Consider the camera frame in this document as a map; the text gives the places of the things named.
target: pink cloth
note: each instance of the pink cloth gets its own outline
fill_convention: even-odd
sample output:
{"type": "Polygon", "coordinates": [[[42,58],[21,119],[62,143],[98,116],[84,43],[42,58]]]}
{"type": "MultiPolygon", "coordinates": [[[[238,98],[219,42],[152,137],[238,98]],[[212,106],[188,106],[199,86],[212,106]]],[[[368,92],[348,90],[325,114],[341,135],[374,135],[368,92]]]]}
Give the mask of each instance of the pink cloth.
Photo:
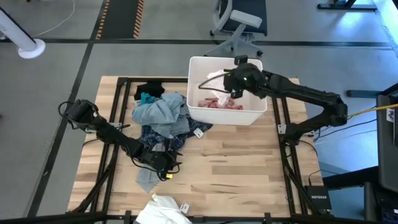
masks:
{"type": "Polygon", "coordinates": [[[225,105],[219,105],[217,103],[218,98],[206,98],[199,101],[198,106],[204,108],[218,108],[218,109],[229,109],[229,110],[243,110],[242,105],[236,105],[232,98],[228,98],[228,102],[225,105]]]}

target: white towel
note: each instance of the white towel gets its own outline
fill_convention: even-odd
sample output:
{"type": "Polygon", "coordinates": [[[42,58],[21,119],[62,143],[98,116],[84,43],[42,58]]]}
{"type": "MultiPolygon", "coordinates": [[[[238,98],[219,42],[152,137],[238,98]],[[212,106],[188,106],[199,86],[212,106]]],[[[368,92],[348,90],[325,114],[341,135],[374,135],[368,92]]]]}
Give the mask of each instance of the white towel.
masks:
{"type": "Polygon", "coordinates": [[[153,194],[136,219],[140,224],[192,224],[178,208],[172,197],[153,194]]]}

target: white plastic bin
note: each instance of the white plastic bin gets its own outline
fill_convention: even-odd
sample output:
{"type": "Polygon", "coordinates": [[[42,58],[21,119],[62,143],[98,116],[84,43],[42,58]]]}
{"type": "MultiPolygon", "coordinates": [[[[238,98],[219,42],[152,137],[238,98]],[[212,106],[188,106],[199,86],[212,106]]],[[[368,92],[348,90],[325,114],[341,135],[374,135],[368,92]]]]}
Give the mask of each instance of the white plastic bin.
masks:
{"type": "MultiPolygon", "coordinates": [[[[249,59],[248,62],[262,70],[260,60],[249,59]]],[[[243,110],[198,107],[200,100],[215,97],[210,90],[200,90],[198,86],[207,80],[209,73],[226,68],[236,68],[233,58],[192,57],[190,59],[187,94],[190,115],[197,121],[211,124],[250,125],[267,110],[267,100],[260,100],[246,90],[243,91],[243,97],[235,100],[236,104],[243,105],[243,110]]]]}

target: clothing tag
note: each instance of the clothing tag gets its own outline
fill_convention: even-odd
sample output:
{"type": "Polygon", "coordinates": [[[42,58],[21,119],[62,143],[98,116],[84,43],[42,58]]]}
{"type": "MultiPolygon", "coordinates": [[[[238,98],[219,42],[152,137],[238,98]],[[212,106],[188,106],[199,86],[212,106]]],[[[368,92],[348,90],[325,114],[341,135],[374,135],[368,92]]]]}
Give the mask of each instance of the clothing tag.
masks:
{"type": "Polygon", "coordinates": [[[193,131],[193,133],[194,133],[198,138],[201,138],[201,137],[203,136],[203,132],[202,132],[199,128],[196,128],[196,129],[193,131]]]}
{"type": "Polygon", "coordinates": [[[136,101],[134,102],[134,106],[135,106],[135,107],[138,107],[140,103],[141,103],[141,100],[136,100],[136,101]]]}
{"type": "Polygon", "coordinates": [[[189,204],[187,204],[187,203],[185,203],[185,202],[182,203],[182,205],[181,205],[181,207],[180,207],[180,211],[183,212],[183,213],[185,213],[185,214],[187,214],[188,209],[189,209],[189,204]]]}
{"type": "Polygon", "coordinates": [[[394,109],[387,108],[387,121],[394,122],[394,109]]]}

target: desk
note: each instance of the desk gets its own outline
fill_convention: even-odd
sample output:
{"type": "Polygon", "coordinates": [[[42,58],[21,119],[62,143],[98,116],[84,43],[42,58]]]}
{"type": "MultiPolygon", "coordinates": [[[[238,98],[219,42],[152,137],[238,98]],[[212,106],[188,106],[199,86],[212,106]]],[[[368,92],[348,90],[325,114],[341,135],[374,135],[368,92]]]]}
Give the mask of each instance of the desk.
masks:
{"type": "MultiPolygon", "coordinates": [[[[95,104],[106,119],[111,113],[117,80],[118,77],[102,77],[99,84],[95,104]]],[[[123,133],[134,138],[140,136],[141,126],[131,119],[133,95],[136,86],[141,84],[131,83],[124,119],[124,124],[131,124],[131,127],[123,129],[123,133]]],[[[187,93],[186,83],[162,85],[166,92],[187,93]]],[[[119,102],[123,99],[123,88],[119,102]]],[[[108,214],[120,215],[131,210],[133,215],[137,215],[156,192],[172,196],[179,205],[189,203],[187,215],[261,218],[269,212],[272,217],[290,217],[272,100],[268,98],[267,102],[268,110],[250,126],[214,125],[201,139],[187,139],[181,150],[183,156],[177,157],[178,161],[183,162],[181,171],[173,179],[159,182],[148,194],[135,182],[139,169],[119,150],[108,214]]],[[[303,102],[288,99],[287,104],[292,122],[307,119],[303,102]]],[[[121,103],[118,105],[115,121],[119,120],[121,110],[121,103]]],[[[88,134],[86,140],[94,138],[94,135],[88,134]]],[[[313,144],[311,138],[302,139],[313,144]]],[[[94,186],[102,148],[103,143],[99,141],[83,148],[69,210],[77,207],[94,186]]],[[[319,170],[318,159],[314,150],[306,144],[297,146],[297,157],[305,185],[308,175],[319,170]]],[[[313,174],[311,178],[314,185],[322,185],[320,173],[313,174]]],[[[300,213],[298,192],[294,185],[292,188],[295,209],[300,213]]]]}

